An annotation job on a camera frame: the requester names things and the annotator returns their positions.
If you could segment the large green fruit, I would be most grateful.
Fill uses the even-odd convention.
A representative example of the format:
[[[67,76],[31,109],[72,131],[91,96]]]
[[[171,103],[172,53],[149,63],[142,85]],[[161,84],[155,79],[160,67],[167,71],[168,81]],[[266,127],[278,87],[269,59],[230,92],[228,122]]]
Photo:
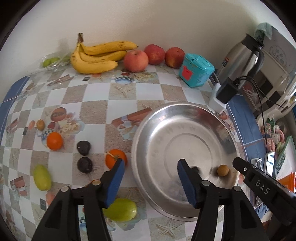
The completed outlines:
[[[103,209],[103,214],[116,222],[130,221],[137,215],[137,205],[130,199],[116,198],[107,209]]]

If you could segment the small brown longan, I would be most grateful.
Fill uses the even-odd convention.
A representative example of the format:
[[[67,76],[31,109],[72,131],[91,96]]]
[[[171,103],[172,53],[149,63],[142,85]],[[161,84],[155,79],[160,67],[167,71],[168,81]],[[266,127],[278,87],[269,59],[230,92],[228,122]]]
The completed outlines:
[[[45,122],[43,120],[38,120],[36,122],[36,128],[40,131],[43,131],[45,129]]]
[[[220,165],[217,169],[217,174],[219,177],[225,177],[229,173],[229,167],[227,165]]]

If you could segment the dark plum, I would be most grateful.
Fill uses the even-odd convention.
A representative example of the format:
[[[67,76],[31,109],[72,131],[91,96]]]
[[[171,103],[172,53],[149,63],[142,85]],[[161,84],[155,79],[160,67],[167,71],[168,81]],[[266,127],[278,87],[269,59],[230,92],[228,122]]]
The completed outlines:
[[[200,175],[200,169],[197,166],[192,166],[191,170],[193,172],[193,175],[195,175],[195,176]]]
[[[82,156],[87,156],[90,152],[91,144],[90,142],[83,140],[79,141],[76,147],[79,154],[81,154]]]
[[[88,157],[81,157],[77,162],[77,169],[85,174],[92,172],[93,164]]]

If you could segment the small green fruit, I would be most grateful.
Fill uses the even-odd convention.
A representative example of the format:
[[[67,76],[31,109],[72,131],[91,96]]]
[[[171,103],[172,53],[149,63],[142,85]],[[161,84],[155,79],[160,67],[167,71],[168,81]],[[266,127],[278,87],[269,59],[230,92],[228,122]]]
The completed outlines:
[[[44,165],[37,165],[33,171],[36,187],[41,191],[49,191],[52,186],[52,179],[48,169]]]

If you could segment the dark plum back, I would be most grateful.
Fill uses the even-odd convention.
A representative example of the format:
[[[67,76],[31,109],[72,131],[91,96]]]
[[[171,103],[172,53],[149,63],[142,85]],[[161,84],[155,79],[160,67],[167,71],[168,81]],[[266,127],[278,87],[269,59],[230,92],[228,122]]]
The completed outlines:
[[[90,142],[83,140],[79,141],[76,147],[79,154],[81,154],[82,156],[87,156],[90,152],[91,144]]]

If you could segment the orange tangerine with stem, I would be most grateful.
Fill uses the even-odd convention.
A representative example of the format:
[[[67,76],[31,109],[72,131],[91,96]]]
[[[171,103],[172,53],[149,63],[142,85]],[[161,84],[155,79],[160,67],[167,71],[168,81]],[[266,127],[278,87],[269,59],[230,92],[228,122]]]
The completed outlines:
[[[119,149],[112,149],[106,153],[105,164],[109,169],[112,169],[118,159],[122,159],[127,166],[126,154]]]

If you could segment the orange tangerine front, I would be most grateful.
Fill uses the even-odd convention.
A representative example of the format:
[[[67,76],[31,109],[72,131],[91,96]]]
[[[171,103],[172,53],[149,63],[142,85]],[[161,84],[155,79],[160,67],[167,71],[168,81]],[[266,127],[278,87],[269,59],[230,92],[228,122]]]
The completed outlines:
[[[95,180],[92,180],[89,184],[85,185],[86,187],[87,186],[99,186],[101,184],[101,181],[99,179],[95,179]]]

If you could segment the dark plum front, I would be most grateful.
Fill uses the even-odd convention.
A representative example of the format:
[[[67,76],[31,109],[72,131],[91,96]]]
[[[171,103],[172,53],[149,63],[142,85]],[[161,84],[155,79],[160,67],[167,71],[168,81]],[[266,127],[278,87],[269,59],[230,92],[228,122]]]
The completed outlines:
[[[195,175],[195,176],[200,175],[200,169],[197,166],[192,166],[191,170],[193,172],[193,175]]]

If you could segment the calculator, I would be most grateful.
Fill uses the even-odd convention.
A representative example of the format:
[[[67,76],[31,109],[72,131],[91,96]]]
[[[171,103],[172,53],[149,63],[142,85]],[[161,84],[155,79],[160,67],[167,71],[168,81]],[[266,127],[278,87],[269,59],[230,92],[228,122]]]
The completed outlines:
[[[273,177],[276,178],[277,175],[279,174],[283,163],[285,161],[285,157],[286,157],[286,148],[287,148],[287,143],[283,146],[280,154],[278,155],[276,161],[274,162],[274,169],[273,169]]]

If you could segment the large steel basin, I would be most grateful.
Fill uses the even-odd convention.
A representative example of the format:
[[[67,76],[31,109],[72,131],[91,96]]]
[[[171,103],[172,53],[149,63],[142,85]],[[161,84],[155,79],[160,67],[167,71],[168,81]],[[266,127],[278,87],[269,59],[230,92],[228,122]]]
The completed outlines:
[[[133,137],[131,166],[146,201],[160,214],[178,221],[195,221],[199,211],[189,204],[177,172],[185,159],[200,176],[217,187],[238,184],[232,167],[239,155],[237,144],[222,121],[207,109],[189,102],[171,102],[151,111]],[[217,169],[229,173],[219,177]]]

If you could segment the black charger on white base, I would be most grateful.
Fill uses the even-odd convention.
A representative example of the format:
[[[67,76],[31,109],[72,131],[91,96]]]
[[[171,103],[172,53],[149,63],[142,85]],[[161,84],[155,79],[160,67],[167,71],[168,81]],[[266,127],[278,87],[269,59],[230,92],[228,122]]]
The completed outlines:
[[[209,107],[218,114],[224,112],[227,103],[238,92],[239,84],[240,80],[238,78],[234,81],[228,78],[223,84],[216,83],[210,97]]]

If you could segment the teal plastic box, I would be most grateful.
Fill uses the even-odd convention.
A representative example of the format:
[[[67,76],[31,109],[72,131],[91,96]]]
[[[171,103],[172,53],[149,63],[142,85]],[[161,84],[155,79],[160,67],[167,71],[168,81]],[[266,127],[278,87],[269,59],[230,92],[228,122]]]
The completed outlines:
[[[187,53],[179,69],[179,76],[191,88],[200,87],[208,80],[215,68],[204,57]]]

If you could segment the steel thermos jug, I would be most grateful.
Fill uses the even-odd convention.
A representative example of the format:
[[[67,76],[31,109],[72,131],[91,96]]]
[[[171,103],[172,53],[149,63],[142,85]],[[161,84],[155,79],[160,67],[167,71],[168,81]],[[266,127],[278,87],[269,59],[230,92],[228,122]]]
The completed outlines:
[[[216,75],[222,84],[227,79],[234,81],[241,76],[254,77],[264,63],[263,44],[251,35],[236,44],[223,59]]]

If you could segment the red apple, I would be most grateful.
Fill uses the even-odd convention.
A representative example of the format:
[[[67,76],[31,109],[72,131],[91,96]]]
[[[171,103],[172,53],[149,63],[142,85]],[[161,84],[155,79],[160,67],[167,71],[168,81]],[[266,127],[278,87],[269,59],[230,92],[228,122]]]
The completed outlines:
[[[147,45],[144,52],[148,56],[149,64],[151,65],[160,65],[165,59],[165,51],[158,45]]]
[[[178,47],[172,47],[166,51],[165,63],[171,68],[180,68],[184,60],[185,52]]]

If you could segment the red apple middle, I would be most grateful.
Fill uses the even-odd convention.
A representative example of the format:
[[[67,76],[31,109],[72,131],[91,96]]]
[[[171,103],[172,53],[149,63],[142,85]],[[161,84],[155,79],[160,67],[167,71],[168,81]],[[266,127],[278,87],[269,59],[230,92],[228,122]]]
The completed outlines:
[[[165,51],[158,45],[147,45],[144,52],[148,56],[149,64],[151,65],[160,65],[165,59]]]

